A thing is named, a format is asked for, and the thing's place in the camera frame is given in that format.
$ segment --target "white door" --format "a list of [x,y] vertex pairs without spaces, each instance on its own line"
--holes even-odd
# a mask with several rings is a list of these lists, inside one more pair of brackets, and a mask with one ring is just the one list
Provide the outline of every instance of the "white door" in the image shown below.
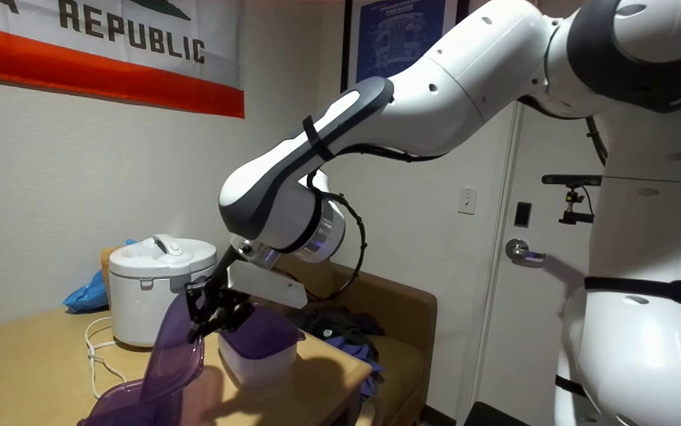
[[[522,240],[547,254],[543,267],[522,267],[502,254],[493,303],[487,325],[477,400],[522,419],[551,426],[551,397],[561,346],[561,311],[573,285],[587,273],[588,223],[562,226],[566,185],[543,185],[543,176],[600,176],[603,165],[587,138],[583,122],[555,122],[526,106],[521,111],[516,165],[504,221],[504,245]],[[530,204],[526,226],[518,206]]]

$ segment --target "picture frame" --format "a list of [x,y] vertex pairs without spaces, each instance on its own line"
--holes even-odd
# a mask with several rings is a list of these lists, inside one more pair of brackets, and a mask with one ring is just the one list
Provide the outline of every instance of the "picture frame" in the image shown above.
[[340,92],[411,66],[470,13],[470,0],[346,0]]

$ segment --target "rice cooker lid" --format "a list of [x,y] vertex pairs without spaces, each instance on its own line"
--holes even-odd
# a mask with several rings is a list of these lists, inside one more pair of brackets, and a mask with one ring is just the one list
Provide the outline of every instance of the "rice cooker lid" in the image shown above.
[[198,240],[156,234],[108,255],[108,271],[123,278],[179,278],[216,262],[218,248]]

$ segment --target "rice cooker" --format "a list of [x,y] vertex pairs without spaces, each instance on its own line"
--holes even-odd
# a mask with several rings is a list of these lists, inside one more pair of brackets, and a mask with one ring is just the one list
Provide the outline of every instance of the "rice cooker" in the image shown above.
[[218,248],[156,234],[108,255],[108,306],[114,339],[152,348],[167,306],[187,281],[212,274]]

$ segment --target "purple fabric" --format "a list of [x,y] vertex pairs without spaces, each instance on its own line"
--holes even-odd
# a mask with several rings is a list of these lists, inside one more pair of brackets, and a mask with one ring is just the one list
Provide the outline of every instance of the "purple fabric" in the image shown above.
[[370,374],[362,382],[359,396],[362,397],[373,397],[379,393],[379,382],[380,382],[380,362],[376,358],[376,351],[370,343],[359,340],[359,339],[347,339],[347,336],[331,336],[326,343],[340,348],[342,352],[366,362],[370,368]]
[[256,307],[252,316],[233,331],[223,330],[219,336],[245,359],[263,359],[296,346],[301,331],[268,307]]
[[182,390],[204,370],[204,343],[188,343],[187,333],[188,312],[185,297],[177,297],[156,333],[145,380],[106,390],[81,426],[177,426]]

